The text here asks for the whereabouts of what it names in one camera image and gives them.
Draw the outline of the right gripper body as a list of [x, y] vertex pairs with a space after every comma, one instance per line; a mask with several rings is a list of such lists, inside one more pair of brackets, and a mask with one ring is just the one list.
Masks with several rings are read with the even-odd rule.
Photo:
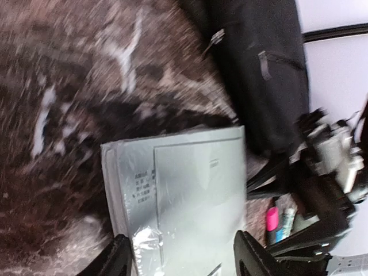
[[249, 200], [290, 194], [298, 211], [318, 221], [267, 248], [273, 256], [323, 256], [351, 230], [355, 206], [333, 174], [318, 175], [305, 159], [273, 158], [247, 181]]

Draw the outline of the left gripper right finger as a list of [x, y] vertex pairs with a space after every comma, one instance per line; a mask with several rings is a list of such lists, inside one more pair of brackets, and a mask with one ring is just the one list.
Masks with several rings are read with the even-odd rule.
[[237, 231], [233, 244], [236, 275], [287, 276], [287, 271], [247, 231]]

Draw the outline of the black student bag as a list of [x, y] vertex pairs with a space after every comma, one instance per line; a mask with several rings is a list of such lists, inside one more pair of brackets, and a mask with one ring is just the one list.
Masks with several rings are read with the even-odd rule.
[[294, 1], [180, 1], [258, 155], [296, 152], [309, 80]]

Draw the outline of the grey notebook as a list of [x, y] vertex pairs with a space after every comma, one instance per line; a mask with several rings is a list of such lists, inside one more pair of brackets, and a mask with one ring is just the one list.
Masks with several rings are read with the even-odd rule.
[[240, 126], [102, 145], [113, 233], [131, 242], [133, 275], [235, 275], [244, 146]]

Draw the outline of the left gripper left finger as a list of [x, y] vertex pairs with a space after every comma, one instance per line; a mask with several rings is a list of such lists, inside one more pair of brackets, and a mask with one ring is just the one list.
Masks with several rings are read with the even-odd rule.
[[131, 270], [131, 243], [126, 236], [119, 234], [86, 267], [86, 275], [126, 276], [131, 275]]

